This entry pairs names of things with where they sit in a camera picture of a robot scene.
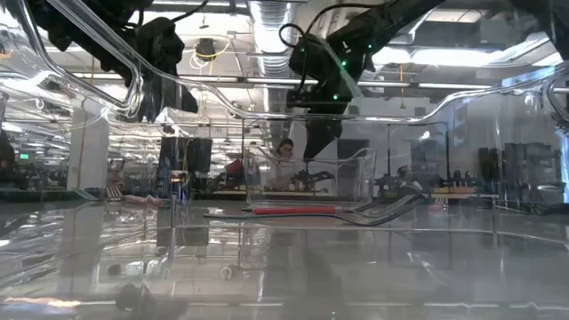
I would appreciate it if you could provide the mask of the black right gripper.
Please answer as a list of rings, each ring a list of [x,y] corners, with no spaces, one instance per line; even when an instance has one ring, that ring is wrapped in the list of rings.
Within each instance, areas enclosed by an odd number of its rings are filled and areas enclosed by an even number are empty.
[[[355,83],[372,64],[367,50],[354,51],[345,43],[332,46],[336,62],[324,39],[305,34],[294,46],[289,68],[301,77],[298,88],[287,93],[288,108],[305,108],[311,114],[342,115],[354,98],[346,77]],[[339,120],[308,120],[304,158],[315,158],[342,133]]]

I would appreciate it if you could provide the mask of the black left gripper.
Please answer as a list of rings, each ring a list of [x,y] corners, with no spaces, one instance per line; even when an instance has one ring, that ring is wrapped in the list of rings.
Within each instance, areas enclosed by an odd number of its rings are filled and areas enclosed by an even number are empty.
[[[175,32],[175,23],[165,17],[158,17],[135,29],[137,52],[155,68],[177,76],[177,64],[182,59],[185,44]],[[164,108],[174,108],[196,114],[199,111],[196,98],[187,86],[149,82],[141,102],[141,110],[148,123],[154,123]]]

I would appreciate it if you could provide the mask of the red handled fork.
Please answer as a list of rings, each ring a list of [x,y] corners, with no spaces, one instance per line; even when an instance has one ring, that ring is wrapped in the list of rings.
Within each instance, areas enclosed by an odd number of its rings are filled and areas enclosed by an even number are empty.
[[[155,198],[152,195],[147,195],[145,197],[126,195],[126,196],[124,196],[124,200],[127,203],[150,205],[150,206],[155,206],[155,207],[159,207],[159,206],[162,206],[164,204],[164,202],[161,199]]]
[[[363,213],[383,203],[384,200],[380,199],[351,209],[339,206],[267,207],[254,208],[251,212],[255,215]]]

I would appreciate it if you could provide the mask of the teal handled fork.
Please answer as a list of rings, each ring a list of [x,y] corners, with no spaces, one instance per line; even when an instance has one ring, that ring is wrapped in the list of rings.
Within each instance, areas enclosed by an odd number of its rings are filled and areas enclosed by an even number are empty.
[[[335,214],[270,214],[270,215],[221,215],[221,214],[204,214],[203,217],[214,220],[267,220],[267,219],[290,219],[290,218],[329,218],[346,222],[349,225],[359,227],[375,227],[386,224],[392,220],[396,220],[404,215],[403,213],[391,213],[367,220],[351,220],[346,217]]]

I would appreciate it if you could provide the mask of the black fork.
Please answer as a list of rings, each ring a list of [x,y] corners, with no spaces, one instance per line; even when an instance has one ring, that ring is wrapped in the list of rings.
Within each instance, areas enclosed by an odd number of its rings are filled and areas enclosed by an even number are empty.
[[[370,204],[365,204],[355,209],[348,210],[348,213],[354,213],[364,218],[394,216],[398,215],[399,213],[405,213],[417,204],[422,203],[424,200],[425,196],[423,195],[407,195],[397,200],[379,199],[372,201]]]

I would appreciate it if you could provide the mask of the person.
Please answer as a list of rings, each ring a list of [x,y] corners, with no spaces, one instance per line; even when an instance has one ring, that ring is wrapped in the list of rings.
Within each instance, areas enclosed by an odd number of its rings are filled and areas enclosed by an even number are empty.
[[[14,174],[15,152],[5,131],[0,131],[0,184]]]
[[[413,187],[420,191],[423,190],[421,184],[413,178],[411,170],[407,165],[401,166],[397,169],[397,177],[402,186]]]
[[[274,191],[290,191],[291,188],[298,190],[301,180],[298,173],[301,170],[300,163],[293,159],[294,143],[290,138],[279,142],[275,151],[275,162],[270,165],[268,186]]]

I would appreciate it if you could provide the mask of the clear plastic tray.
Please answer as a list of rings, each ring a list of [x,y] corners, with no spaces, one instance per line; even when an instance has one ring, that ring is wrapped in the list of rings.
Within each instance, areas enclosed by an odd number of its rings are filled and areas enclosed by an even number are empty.
[[[268,186],[270,165],[275,154],[260,147],[249,147],[244,152],[244,182],[246,202],[251,207],[285,206],[339,206],[351,209],[373,200],[376,155],[370,148],[362,148],[345,159],[293,158],[301,171],[328,171],[335,178],[316,183],[315,192],[274,191]]]
[[[176,23],[178,76],[196,114],[164,108],[137,122],[136,88],[72,44],[58,50],[25,0],[0,0],[0,129],[21,131],[20,154],[68,168],[73,110],[90,100],[109,125],[107,184],[67,189],[82,200],[0,184],[0,320],[569,320],[569,60],[521,63],[516,38],[490,57],[489,89],[357,85],[341,136],[315,158],[375,151],[373,201],[423,195],[383,225],[329,218],[214,220],[255,215],[244,167],[249,147],[275,154],[293,140],[304,158],[308,120],[288,108],[298,85],[216,84],[182,76],[266,77],[252,16],[211,6]],[[370,81],[361,75],[359,81]],[[209,172],[159,169],[163,137],[212,139]],[[560,150],[561,191],[507,198],[476,183],[477,150],[505,143]],[[407,165],[423,190],[402,186]],[[127,203],[152,195],[159,207]]]

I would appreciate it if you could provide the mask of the long ceiling light strip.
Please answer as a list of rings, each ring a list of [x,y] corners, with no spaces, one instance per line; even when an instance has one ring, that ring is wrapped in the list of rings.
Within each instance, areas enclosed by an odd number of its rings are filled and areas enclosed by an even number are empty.
[[[122,77],[114,73],[82,73],[74,72],[74,76],[83,79],[94,80],[122,80]],[[298,85],[300,79],[294,78],[270,78],[270,77],[243,77],[243,76],[182,76],[183,80],[216,84],[275,84],[275,85]],[[361,87],[380,88],[421,88],[421,89],[448,89],[448,90],[483,90],[489,89],[490,85],[483,84],[444,84],[444,83],[416,83],[416,82],[388,82],[388,81],[359,81]]]

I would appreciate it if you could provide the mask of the black monitor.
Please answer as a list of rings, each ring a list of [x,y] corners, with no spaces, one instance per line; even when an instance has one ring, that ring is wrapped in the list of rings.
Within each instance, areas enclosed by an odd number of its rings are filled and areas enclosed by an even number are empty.
[[[209,172],[212,139],[163,137],[158,161],[159,169],[169,171]]]

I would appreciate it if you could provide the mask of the white building column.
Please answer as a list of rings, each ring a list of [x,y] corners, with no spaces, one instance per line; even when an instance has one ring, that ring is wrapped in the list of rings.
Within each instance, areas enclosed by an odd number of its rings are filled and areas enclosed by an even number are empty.
[[[73,110],[67,189],[107,184],[109,125],[90,100]]]

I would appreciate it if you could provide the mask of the black equipment rack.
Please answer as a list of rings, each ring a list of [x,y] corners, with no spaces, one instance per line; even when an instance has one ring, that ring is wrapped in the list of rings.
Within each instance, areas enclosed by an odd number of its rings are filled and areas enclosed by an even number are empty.
[[[477,185],[486,193],[507,198],[532,191],[561,191],[560,150],[549,143],[505,143],[502,149],[477,150]]]

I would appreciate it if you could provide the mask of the silver ceiling duct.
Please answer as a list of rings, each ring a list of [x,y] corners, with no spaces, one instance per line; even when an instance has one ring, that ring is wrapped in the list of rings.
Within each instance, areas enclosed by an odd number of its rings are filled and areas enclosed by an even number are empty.
[[[281,39],[292,44],[293,30],[287,28],[279,33],[279,29],[285,24],[294,22],[301,5],[286,1],[262,0],[249,1],[248,7],[252,16],[255,48],[260,54],[257,59],[260,73],[266,77],[289,77],[290,48]]]

